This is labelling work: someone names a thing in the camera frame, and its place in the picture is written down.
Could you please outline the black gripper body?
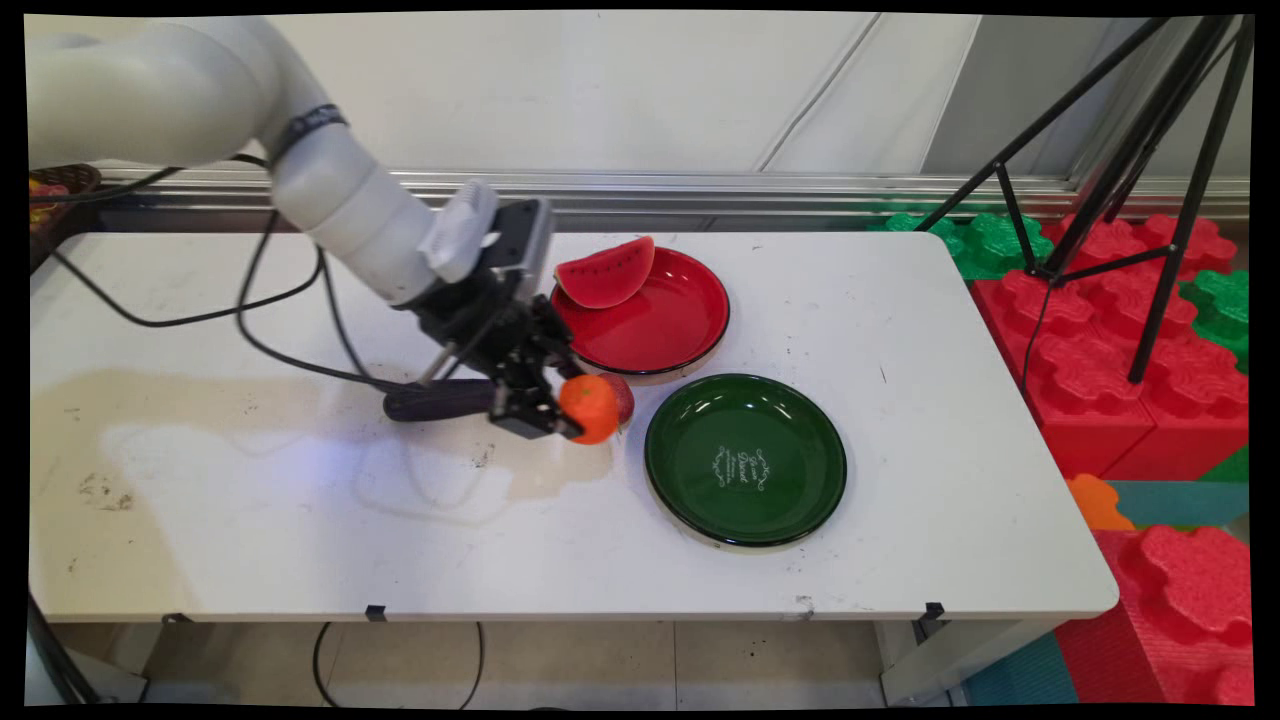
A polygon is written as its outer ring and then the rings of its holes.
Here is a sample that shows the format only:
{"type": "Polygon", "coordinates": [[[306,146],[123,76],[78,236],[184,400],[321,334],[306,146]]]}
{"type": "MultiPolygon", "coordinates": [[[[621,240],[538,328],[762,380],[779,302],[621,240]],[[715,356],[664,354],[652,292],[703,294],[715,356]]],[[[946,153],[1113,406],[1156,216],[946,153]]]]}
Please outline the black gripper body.
{"type": "Polygon", "coordinates": [[[462,366],[492,380],[506,364],[552,368],[540,343],[540,302],[550,300],[541,293],[520,299],[522,279],[520,272],[477,272],[453,284],[435,281],[406,304],[420,331],[442,347],[417,383],[448,380],[462,366]]]}

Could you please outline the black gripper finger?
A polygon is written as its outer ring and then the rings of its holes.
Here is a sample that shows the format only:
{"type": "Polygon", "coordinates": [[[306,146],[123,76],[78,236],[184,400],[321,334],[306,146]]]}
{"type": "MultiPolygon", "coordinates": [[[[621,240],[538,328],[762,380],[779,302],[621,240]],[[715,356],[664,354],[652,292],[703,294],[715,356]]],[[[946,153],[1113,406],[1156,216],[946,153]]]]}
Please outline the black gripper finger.
{"type": "Polygon", "coordinates": [[[556,393],[539,364],[506,364],[494,380],[495,395],[488,420],[525,439],[562,436],[580,439],[582,425],[556,400],[556,393]]]}
{"type": "Polygon", "coordinates": [[[540,343],[547,351],[547,365],[566,380],[584,375],[575,351],[573,334],[552,302],[540,302],[540,343]]]}

